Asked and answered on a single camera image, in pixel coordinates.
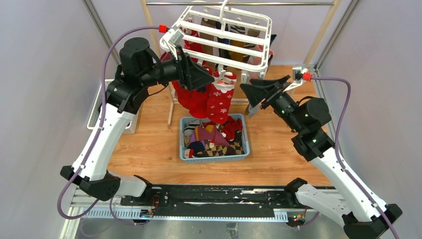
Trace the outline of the red beige christmas sock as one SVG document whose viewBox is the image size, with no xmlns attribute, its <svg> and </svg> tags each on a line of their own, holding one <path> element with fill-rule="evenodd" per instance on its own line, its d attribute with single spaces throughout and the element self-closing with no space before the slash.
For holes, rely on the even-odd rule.
<svg viewBox="0 0 422 239">
<path fill-rule="evenodd" d="M 190 108 L 190 103 L 192 99 L 193 92 L 187 89 L 184 89 L 178 81 L 172 81 L 172 86 L 175 90 L 178 102 L 186 109 Z"/>
</svg>

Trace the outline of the maroon yellow purple long sock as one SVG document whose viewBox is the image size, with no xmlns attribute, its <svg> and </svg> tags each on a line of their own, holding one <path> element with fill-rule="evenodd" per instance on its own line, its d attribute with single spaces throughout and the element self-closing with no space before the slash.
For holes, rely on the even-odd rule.
<svg viewBox="0 0 422 239">
<path fill-rule="evenodd" d="M 211 125 L 211 131 L 208 131 L 206 128 L 201 126 L 195 127 L 189 143 L 206 140 L 213 141 L 214 145 L 216 146 L 230 146 L 229 142 L 225 139 L 225 137 L 221 134 L 215 125 Z"/>
</svg>

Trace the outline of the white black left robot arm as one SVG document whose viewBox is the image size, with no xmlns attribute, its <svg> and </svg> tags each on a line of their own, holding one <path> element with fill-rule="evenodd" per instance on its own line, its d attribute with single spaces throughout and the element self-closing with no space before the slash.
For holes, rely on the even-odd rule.
<svg viewBox="0 0 422 239">
<path fill-rule="evenodd" d="M 115 79 L 103 87 L 104 100 L 96 128 L 78 159 L 64 166 L 60 174 L 97 200 L 133 196 L 138 204 L 145 206 L 152 201 L 153 192 L 144 180 L 137 176 L 114 175 L 107 170 L 118 140 L 149 97 L 149 87 L 178 81 L 192 91 L 212 83 L 214 78 L 181 46 L 176 47 L 171 59 L 161 61 L 148 40 L 135 37 L 125 42 L 119 54 L 121 64 Z"/>
</svg>

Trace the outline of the white plastic sock hanger frame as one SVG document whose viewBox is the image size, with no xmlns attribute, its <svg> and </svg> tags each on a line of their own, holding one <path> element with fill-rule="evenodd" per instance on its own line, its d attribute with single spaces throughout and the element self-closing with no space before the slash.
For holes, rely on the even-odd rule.
<svg viewBox="0 0 422 239">
<path fill-rule="evenodd" d="M 186 2 L 185 10 L 159 40 L 160 47 L 172 54 L 183 41 L 259 59 L 248 63 L 186 50 L 192 58 L 248 72 L 264 73 L 269 65 L 272 19 L 264 14 L 233 8 L 227 0 Z"/>
</svg>

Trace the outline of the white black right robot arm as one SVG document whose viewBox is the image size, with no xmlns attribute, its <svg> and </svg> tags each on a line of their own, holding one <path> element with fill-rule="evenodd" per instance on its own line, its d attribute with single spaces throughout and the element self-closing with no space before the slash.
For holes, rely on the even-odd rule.
<svg viewBox="0 0 422 239">
<path fill-rule="evenodd" d="M 398 233 L 394 222 L 402 215 L 396 204 L 388 204 L 359 178 L 340 154 L 338 137 L 331 138 L 322 127 L 331 121 L 326 101 L 305 97 L 294 101 L 288 94 L 291 87 L 305 81 L 317 81 L 311 73 L 301 73 L 300 80 L 251 80 L 240 87 L 252 106 L 272 107 L 291 129 L 297 153 L 322 172 L 341 195 L 336 199 L 297 178 L 285 187 L 288 206 L 308 206 L 340 225 L 350 239 L 377 239 L 385 231 Z"/>
</svg>

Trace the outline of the red santa snowflake sock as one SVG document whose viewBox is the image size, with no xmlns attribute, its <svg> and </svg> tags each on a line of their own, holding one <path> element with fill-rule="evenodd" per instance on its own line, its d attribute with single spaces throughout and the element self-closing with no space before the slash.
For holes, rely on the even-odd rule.
<svg viewBox="0 0 422 239">
<path fill-rule="evenodd" d="M 207 102 L 207 117 L 212 122 L 223 124 L 227 121 L 237 76 L 226 72 L 223 82 L 213 82 Z"/>
</svg>

